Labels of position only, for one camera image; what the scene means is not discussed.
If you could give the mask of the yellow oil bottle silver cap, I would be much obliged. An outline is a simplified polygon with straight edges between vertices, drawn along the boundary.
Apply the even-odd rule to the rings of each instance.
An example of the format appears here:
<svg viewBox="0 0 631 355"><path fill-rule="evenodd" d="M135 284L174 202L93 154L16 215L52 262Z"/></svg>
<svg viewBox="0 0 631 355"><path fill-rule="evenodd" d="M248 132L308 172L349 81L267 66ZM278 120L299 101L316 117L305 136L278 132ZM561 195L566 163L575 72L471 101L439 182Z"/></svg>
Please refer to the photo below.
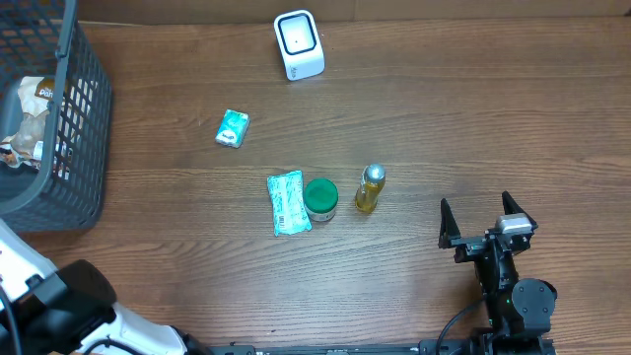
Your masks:
<svg viewBox="0 0 631 355"><path fill-rule="evenodd" d="M364 168L360 185L355 195L356 207L365 213L372 213L378 203L379 194L386 183L386 169L373 163Z"/></svg>

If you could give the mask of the beige bread snack bag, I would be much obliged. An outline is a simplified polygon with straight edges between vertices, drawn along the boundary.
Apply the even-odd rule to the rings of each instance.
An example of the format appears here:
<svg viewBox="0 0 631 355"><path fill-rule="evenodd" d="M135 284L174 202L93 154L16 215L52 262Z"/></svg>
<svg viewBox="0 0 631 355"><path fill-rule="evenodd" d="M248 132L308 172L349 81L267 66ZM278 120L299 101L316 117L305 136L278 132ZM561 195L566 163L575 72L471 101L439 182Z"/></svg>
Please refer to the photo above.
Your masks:
<svg viewBox="0 0 631 355"><path fill-rule="evenodd" d="M16 133L1 142L1 161L9 168L27 165L40 168L43 156L48 103L54 94L54 80L45 77L24 77L17 89L20 100L20 126Z"/></svg>

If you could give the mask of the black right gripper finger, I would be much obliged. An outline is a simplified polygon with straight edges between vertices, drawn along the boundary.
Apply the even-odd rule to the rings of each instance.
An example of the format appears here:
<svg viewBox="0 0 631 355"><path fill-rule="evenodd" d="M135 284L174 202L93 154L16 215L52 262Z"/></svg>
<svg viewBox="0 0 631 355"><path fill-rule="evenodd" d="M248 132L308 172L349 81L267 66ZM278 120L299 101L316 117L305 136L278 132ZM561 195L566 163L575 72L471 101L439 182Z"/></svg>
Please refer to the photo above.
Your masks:
<svg viewBox="0 0 631 355"><path fill-rule="evenodd" d="M440 249L450 249L453 247L453 241L461 238L461 234L451 206L446 198L441 200L440 212L441 228L438 246Z"/></svg>
<svg viewBox="0 0 631 355"><path fill-rule="evenodd" d="M524 211L507 190L502 192L502 203L506 215L524 214L528 218L531 228L533 230L537 229L537 223Z"/></svg>

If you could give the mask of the teal wipes packet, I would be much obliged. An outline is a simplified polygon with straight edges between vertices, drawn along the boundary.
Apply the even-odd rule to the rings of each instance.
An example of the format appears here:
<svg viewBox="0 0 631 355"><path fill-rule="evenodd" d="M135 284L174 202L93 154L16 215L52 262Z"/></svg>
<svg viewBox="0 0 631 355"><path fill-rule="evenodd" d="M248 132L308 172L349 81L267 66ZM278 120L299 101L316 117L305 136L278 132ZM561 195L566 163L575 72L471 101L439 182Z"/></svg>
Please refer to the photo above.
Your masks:
<svg viewBox="0 0 631 355"><path fill-rule="evenodd" d="M295 235L312 229L303 196L303 173L292 171L267 178L274 235Z"/></svg>

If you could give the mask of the small teal tissue pack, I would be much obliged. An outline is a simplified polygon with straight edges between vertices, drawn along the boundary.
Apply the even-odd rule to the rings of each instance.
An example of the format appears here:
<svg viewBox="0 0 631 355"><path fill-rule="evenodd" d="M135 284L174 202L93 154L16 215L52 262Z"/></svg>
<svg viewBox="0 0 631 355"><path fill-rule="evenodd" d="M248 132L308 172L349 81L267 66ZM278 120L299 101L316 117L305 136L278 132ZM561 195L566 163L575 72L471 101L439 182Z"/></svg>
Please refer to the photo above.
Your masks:
<svg viewBox="0 0 631 355"><path fill-rule="evenodd" d="M215 136L221 145L240 148L249 127L250 117L247 113L227 109Z"/></svg>

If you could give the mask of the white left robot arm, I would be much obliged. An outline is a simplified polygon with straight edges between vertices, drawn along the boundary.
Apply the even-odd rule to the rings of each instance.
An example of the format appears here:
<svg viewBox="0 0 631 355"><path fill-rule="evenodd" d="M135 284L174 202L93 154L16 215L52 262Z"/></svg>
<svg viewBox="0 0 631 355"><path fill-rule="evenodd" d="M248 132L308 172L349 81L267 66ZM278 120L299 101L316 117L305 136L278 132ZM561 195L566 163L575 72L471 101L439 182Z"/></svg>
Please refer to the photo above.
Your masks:
<svg viewBox="0 0 631 355"><path fill-rule="evenodd" d="M1 353L201 355L210 350L173 326L117 301L87 260L62 268L1 224Z"/></svg>

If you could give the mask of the green lid jar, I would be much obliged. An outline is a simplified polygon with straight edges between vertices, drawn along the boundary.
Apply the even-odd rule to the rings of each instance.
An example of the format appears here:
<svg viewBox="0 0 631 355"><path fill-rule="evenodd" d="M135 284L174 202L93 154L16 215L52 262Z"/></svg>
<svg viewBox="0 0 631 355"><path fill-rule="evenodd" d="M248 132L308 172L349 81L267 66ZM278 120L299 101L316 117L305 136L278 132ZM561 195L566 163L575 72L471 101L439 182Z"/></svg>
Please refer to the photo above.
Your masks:
<svg viewBox="0 0 631 355"><path fill-rule="evenodd" d="M336 185L326 178L311 180L304 190L304 202L309 217L317 222L331 220L339 200Z"/></svg>

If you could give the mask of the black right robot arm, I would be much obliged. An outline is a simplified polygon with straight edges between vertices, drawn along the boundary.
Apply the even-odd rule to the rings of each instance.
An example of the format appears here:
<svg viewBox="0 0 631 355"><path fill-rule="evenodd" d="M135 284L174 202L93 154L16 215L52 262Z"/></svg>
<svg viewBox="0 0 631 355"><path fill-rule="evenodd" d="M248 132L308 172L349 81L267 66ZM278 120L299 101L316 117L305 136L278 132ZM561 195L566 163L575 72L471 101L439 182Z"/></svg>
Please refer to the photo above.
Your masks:
<svg viewBox="0 0 631 355"><path fill-rule="evenodd" d="M514 256L530 248L537 223L507 191L502 193L504 214L483 235L464 237L451 206L441 200L438 246L453 249L456 263L472 262L482 297L456 314L435 342L437 354L525 354L556 352L543 335L551 329L558 293L549 282L521 278ZM450 328L480 305L486 307L489 326L473 331L456 349L445 344Z"/></svg>

